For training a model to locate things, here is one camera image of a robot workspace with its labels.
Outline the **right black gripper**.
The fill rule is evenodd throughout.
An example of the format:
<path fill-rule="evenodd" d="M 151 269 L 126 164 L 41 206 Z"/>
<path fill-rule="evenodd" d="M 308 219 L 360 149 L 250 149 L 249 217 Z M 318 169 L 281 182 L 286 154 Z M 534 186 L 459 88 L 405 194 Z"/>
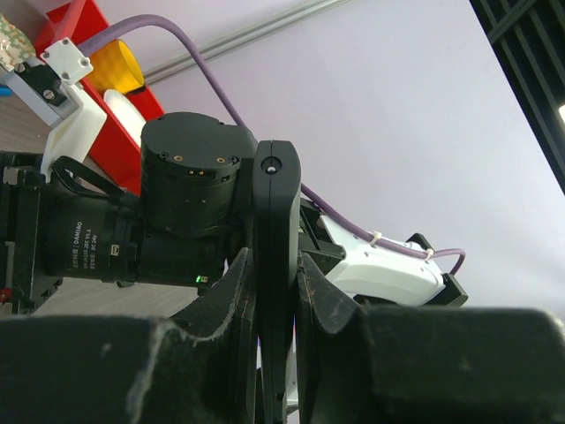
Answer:
<path fill-rule="evenodd" d="M 62 284 L 47 274 L 41 253 L 41 159 L 1 153 L 1 305 L 13 314 L 35 312 Z"/>

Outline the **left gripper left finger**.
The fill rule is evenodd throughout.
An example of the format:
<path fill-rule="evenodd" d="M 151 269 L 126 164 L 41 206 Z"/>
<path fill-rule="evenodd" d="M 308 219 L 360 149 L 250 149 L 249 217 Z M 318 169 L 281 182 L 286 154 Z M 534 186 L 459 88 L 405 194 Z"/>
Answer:
<path fill-rule="evenodd" d="M 252 252 L 183 319 L 52 315 L 1 322 L 4 423 L 251 423 Z"/>

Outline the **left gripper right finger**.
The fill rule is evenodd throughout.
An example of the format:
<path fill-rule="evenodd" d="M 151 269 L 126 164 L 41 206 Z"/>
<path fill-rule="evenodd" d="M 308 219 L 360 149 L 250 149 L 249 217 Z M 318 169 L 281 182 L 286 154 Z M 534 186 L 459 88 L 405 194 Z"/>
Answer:
<path fill-rule="evenodd" d="M 528 309 L 362 306 L 297 273 L 304 423 L 561 423 L 564 326 Z"/>

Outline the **black remote control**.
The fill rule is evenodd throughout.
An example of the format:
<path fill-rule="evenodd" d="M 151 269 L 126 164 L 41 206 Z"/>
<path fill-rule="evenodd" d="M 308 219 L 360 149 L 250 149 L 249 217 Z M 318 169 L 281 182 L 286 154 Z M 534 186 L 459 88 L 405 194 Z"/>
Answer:
<path fill-rule="evenodd" d="M 286 421 L 298 268 L 301 168 L 291 142 L 263 140 L 253 162 L 253 263 L 264 421 Z"/>

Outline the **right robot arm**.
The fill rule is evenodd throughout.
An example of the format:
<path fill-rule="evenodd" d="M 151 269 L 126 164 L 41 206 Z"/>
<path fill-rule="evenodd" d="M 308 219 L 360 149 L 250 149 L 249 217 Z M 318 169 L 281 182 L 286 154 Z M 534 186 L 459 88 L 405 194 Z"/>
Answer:
<path fill-rule="evenodd" d="M 252 236 L 257 141 L 239 125 L 189 112 L 141 134 L 132 193 L 72 151 L 1 155 L 1 301 L 29 314 L 67 277 L 206 292 Z M 461 306 L 467 293 L 420 234 L 364 236 L 312 192 L 300 197 L 299 250 L 359 303 Z"/>

